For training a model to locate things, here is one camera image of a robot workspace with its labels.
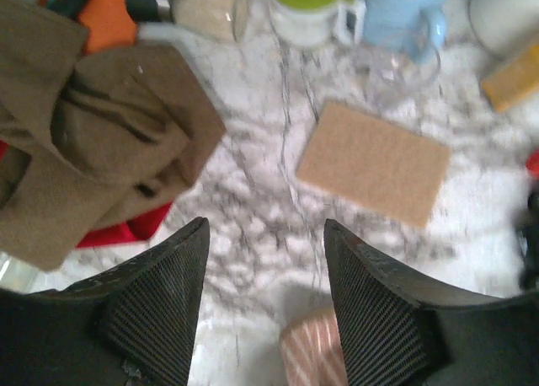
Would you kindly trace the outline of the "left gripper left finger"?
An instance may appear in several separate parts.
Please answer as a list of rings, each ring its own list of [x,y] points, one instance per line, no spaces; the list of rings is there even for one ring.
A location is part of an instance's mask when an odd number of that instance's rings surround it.
[[[2,384],[187,384],[209,246],[198,217],[64,290],[2,291]]]

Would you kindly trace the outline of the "pink striped towel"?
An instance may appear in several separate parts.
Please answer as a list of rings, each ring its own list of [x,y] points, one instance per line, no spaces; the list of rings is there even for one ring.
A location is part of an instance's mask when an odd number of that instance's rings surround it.
[[[279,342],[288,385],[349,384],[333,308],[295,319],[281,331]]]

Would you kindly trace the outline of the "tan scouring pad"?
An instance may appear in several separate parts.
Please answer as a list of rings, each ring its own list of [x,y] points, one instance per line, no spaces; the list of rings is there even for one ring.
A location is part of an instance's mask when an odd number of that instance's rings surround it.
[[[425,228],[451,150],[428,137],[329,101],[296,172],[309,185],[414,228]]]

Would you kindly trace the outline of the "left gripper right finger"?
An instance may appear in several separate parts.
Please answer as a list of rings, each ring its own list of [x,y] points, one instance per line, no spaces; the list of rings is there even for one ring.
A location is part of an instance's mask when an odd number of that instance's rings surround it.
[[[350,384],[537,384],[537,292],[495,298],[454,287],[333,219],[323,242]]]

